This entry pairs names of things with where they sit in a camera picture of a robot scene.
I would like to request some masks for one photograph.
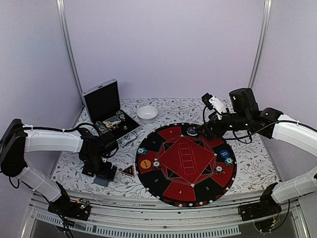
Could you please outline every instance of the red diamond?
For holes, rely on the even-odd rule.
[[[212,169],[215,164],[213,151],[199,146],[186,136],[179,136],[167,151],[161,148],[158,154],[160,163],[185,179],[188,184],[195,184],[205,179],[206,175],[201,174],[208,164]]]

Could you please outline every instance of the white bowl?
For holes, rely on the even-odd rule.
[[[137,110],[138,118],[144,123],[152,123],[157,115],[158,110],[153,106],[144,106]]]

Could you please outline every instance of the small red triangle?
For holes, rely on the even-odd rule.
[[[126,169],[123,169],[121,172],[129,176],[134,176],[134,166],[130,165]]]

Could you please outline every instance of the wire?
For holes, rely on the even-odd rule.
[[[83,123],[80,123],[80,124],[79,124],[78,126],[76,126],[75,128],[78,129],[78,128],[80,128],[80,127],[83,126],[83,125],[89,125],[89,126],[93,127],[93,128],[97,131],[98,135],[101,135],[101,132],[100,132],[100,130],[98,129],[98,127],[96,127],[94,124],[91,124],[91,123],[83,122]]]
[[[227,117],[227,116],[229,116],[229,114],[222,114],[222,113],[218,112],[215,107],[214,107],[213,109],[215,110],[215,112],[216,112],[218,115],[220,115],[220,116],[222,116],[222,117]]]
[[[272,229],[271,230],[271,232],[273,232],[273,231],[275,231],[275,230],[277,230],[277,229],[279,229],[285,222],[286,222],[286,219],[287,219],[287,217],[288,217],[288,214],[289,214],[289,209],[290,209],[290,207],[291,207],[291,201],[290,201],[290,199],[288,200],[288,208],[287,208],[287,213],[286,213],[286,216],[285,216],[285,218],[284,218],[284,220],[282,221],[282,223],[278,226],[278,227],[276,227],[276,228],[274,228],[274,229]]]
[[[292,124],[296,124],[296,125],[301,125],[301,126],[306,127],[306,128],[308,128],[308,129],[310,129],[310,130],[312,130],[312,131],[317,133],[317,130],[315,128],[312,128],[309,125],[306,125],[306,124],[303,124],[303,123],[300,123],[300,122],[297,122],[297,121],[293,121],[293,120],[278,120],[278,121],[272,122],[272,123],[262,127],[261,129],[257,130],[256,132],[253,132],[253,133],[251,133],[249,135],[245,135],[245,136],[241,136],[241,137],[237,137],[237,138],[224,138],[224,140],[238,140],[238,139],[248,138],[248,137],[250,137],[252,135],[255,135],[255,134],[259,133],[261,130],[264,130],[264,129],[270,127],[271,125],[278,124],[278,123],[281,123],[281,122],[287,122],[287,123],[292,123]]]
[[[50,131],[57,131],[57,132],[74,132],[76,130],[78,130],[79,128],[81,128],[83,125],[89,125],[92,126],[98,133],[98,135],[101,135],[100,131],[98,130],[98,128],[91,124],[91,123],[81,123],[78,126],[72,128],[72,129],[58,129],[58,128],[52,128],[52,127],[43,127],[43,126],[34,126],[34,127],[21,127],[21,128],[17,128],[14,129],[12,131],[10,131],[8,133],[8,135],[5,137],[5,139],[3,141],[1,141],[2,146],[0,148],[0,157],[2,155],[2,151],[3,151],[3,145],[5,145],[7,143],[6,140],[8,140],[9,138],[11,138],[11,136],[19,131],[25,131],[25,130],[50,130]]]
[[[105,155],[104,158],[106,158],[106,159],[111,158],[112,156],[114,156],[117,153],[118,150],[119,150],[119,146],[115,149],[115,151],[112,155]]]
[[[290,206],[291,206],[291,201],[290,201],[290,199],[289,199],[289,200],[288,200],[287,213],[286,213],[286,216],[285,216],[284,220],[282,221],[282,223],[281,223],[278,227],[275,227],[275,228],[273,228],[273,229],[271,229],[271,230],[268,230],[268,231],[264,231],[264,232],[262,232],[262,233],[270,233],[270,232],[273,232],[273,231],[276,231],[277,229],[279,229],[279,228],[286,222],[286,219],[287,219],[288,214],[289,214]]]
[[[243,143],[243,144],[250,144],[250,143],[252,143],[252,136],[249,136],[249,139],[250,139],[250,141],[249,141],[249,142],[244,142],[244,141],[242,141],[242,140],[238,139],[238,137],[237,137],[237,135],[236,135],[236,132],[235,132],[235,131],[232,131],[232,133],[233,133],[233,135],[234,135],[234,138],[236,138],[239,142],[241,142],[241,143]]]
[[[207,125],[207,124],[206,124],[206,120],[205,120],[205,111],[206,111],[206,108],[207,108],[207,106],[205,106],[204,109],[203,109],[203,121],[204,121],[204,124],[205,124],[205,125]]]
[[[12,187],[14,187],[15,189],[18,189],[18,188],[20,187],[20,180],[18,180],[18,185],[17,185],[17,186],[15,186],[15,185],[12,183],[11,177],[9,177],[9,182],[10,182],[10,184],[12,185]]]

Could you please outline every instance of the round game board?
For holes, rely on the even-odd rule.
[[[178,123],[150,133],[140,144],[136,170],[144,187],[159,200],[179,207],[197,207],[223,196],[236,176],[236,159],[223,140],[189,136]]]

